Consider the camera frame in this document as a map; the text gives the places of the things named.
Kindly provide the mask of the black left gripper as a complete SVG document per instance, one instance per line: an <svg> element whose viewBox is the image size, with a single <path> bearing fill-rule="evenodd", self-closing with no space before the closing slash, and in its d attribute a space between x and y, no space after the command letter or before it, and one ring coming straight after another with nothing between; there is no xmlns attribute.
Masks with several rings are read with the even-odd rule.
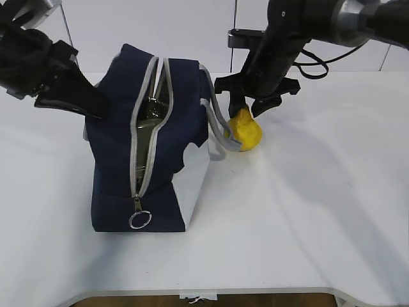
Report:
<svg viewBox="0 0 409 307"><path fill-rule="evenodd" d="M36 96L44 84L35 107L103 118L109 112L109 100L73 65L78 53L37 29L2 28L1 87L23 99Z"/></svg>

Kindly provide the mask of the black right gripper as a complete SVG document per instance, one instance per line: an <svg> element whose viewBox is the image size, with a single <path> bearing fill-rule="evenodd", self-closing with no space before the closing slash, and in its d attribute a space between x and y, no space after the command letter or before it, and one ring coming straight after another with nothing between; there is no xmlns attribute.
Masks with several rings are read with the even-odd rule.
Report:
<svg viewBox="0 0 409 307"><path fill-rule="evenodd" d="M251 106L253 117L279 107L280 95L295 95L300 90L296 79L286 74L300 54L300 39L278 38L264 33L261 43L249 50L241 71L215 80L215 92L230 92L229 116L235 117L241 109L247 108L245 97L268 98L255 100Z"/></svg>

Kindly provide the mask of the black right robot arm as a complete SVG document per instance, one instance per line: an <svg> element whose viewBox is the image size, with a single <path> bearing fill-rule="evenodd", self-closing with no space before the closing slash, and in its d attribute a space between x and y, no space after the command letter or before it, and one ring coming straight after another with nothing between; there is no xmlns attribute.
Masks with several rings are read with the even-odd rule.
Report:
<svg viewBox="0 0 409 307"><path fill-rule="evenodd" d="M263 31L231 29L228 45L249 53L241 71L215 81L215 91L230 94L229 115L236 116L252 98L254 117L278 107L282 96L296 95L300 84L287 78L302 69L300 54L328 68L305 46L312 40L361 48L369 40L408 48L408 1L269 1Z"/></svg>

